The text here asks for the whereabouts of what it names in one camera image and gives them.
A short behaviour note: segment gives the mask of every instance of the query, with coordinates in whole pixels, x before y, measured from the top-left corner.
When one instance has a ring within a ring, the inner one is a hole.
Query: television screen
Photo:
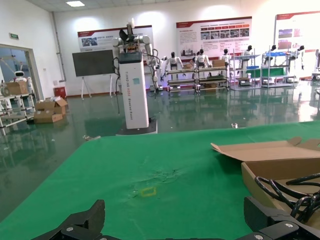
[[[77,77],[115,73],[112,50],[77,52],[72,57]]]

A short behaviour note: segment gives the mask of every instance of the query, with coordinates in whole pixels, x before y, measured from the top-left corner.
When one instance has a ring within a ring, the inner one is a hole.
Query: display board
[[[319,19],[320,11],[278,14],[275,18],[274,44],[279,51],[294,51],[304,45],[304,70],[297,67],[300,77],[311,76],[315,68],[315,51],[320,47],[320,32],[314,26]]]
[[[115,73],[112,50],[77,52],[73,53],[72,57],[77,77]]]
[[[239,54],[251,44],[251,26],[251,16],[177,22],[178,55],[189,60],[200,49],[211,59],[220,57],[224,49]]]
[[[112,39],[119,38],[119,31],[124,30],[126,33],[127,28],[112,28],[92,31],[78,32],[78,41],[81,52],[112,50]],[[154,45],[154,35],[152,25],[148,26],[136,26],[133,29],[135,36],[147,35],[150,37],[150,42]],[[141,45],[142,51],[145,52],[143,44]]]

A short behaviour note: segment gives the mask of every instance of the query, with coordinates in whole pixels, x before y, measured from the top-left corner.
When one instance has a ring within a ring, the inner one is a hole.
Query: ceiling light
[[[66,4],[70,5],[71,7],[82,7],[85,6],[81,1],[68,1]]]

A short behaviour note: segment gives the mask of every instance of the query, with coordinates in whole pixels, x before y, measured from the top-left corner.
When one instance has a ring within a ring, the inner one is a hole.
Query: doorway
[[[24,77],[31,77],[36,100],[44,99],[36,60],[32,49],[0,44],[0,82],[15,79],[16,71],[23,71]]]

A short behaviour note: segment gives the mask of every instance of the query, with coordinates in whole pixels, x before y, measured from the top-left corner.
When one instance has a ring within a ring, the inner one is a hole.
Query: red box
[[[64,86],[61,86],[61,87],[55,87],[54,89],[53,89],[53,91],[54,91],[54,96],[55,97],[61,97],[61,98],[63,98],[63,99],[65,99],[66,98],[66,88],[64,87]]]

